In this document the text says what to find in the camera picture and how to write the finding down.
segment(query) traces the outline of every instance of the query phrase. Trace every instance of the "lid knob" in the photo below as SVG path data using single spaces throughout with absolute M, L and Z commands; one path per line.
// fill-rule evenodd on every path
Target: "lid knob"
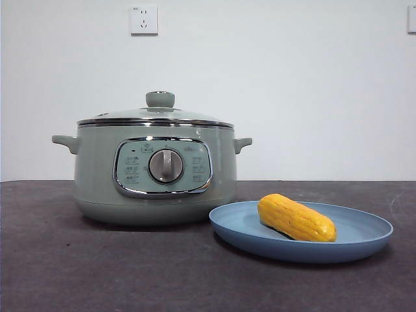
M 153 91 L 146 94 L 148 107 L 173 107 L 175 94 L 166 91 Z

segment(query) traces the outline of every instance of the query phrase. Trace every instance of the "corn cob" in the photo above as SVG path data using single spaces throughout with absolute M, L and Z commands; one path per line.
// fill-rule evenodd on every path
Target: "corn cob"
M 335 242 L 337 229 L 327 216 L 280 194 L 261 198 L 260 220 L 298 241 Z

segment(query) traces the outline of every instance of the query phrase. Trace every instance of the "electric hot pot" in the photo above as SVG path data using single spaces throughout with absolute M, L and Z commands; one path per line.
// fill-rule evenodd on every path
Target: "electric hot pot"
M 146 94 L 147 107 L 79 121 L 77 136 L 54 135 L 75 159 L 75 201 L 94 220 L 132 226 L 194 222 L 232 202 L 235 155 L 252 143 L 233 125 Z

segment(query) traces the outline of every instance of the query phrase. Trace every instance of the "blue plate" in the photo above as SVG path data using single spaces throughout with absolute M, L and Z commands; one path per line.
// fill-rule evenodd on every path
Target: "blue plate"
M 393 226 L 364 211 L 328 205 L 300 203 L 331 218 L 337 227 L 335 242 L 292 240 L 260 223 L 258 201 L 229 203 L 213 209 L 209 218 L 226 242 L 252 254 L 300 263 L 340 263 L 366 258 L 382 249 Z

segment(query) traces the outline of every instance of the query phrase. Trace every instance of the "side handle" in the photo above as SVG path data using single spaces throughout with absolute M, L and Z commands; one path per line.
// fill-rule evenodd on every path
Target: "side handle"
M 239 154 L 241 149 L 247 145 L 252 145 L 252 138 L 235 138 L 234 139 L 234 150 L 235 154 Z
M 53 135 L 52 142 L 65 145 L 70 149 L 71 154 L 77 155 L 81 140 L 76 136 L 72 137 L 68 135 Z

